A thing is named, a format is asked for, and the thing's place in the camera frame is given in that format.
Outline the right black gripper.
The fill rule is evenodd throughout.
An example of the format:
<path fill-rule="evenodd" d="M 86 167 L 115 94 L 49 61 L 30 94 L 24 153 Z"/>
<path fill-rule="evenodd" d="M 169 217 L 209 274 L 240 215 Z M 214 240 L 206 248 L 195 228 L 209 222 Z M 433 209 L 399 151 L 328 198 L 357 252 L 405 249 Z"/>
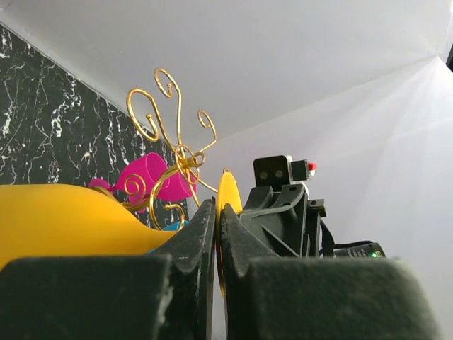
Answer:
<path fill-rule="evenodd" d="M 251 189 L 241 224 L 278 256 L 332 257 L 335 242 L 323 218 L 323 199 L 310 199 L 304 185 Z"/>

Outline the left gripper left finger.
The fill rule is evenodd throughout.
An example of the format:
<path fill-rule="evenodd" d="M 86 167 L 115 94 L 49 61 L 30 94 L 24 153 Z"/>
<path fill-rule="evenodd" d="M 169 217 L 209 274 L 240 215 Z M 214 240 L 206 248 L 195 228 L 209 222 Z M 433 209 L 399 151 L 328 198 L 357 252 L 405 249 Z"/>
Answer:
<path fill-rule="evenodd" d="M 2 339 L 209 339 L 214 199 L 149 255 L 26 258 L 1 271 Z"/>

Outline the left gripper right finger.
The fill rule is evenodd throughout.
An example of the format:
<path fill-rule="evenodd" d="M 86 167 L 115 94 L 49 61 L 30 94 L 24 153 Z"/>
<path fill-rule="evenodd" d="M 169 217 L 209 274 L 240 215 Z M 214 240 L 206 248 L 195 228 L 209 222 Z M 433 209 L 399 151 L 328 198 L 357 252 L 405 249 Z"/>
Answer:
<path fill-rule="evenodd" d="M 220 217 L 229 339 L 441 339 L 407 266 L 280 257 L 226 206 Z"/>

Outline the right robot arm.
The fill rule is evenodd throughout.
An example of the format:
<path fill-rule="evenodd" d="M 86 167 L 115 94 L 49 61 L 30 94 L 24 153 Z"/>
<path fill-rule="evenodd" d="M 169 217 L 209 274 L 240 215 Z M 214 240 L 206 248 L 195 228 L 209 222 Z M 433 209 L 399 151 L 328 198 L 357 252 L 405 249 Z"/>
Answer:
<path fill-rule="evenodd" d="M 251 190 L 241 224 L 278 256 L 384 258 L 381 246 L 372 241 L 337 244 L 323 221 L 323 199 L 309 199 L 304 184 L 272 186 Z"/>

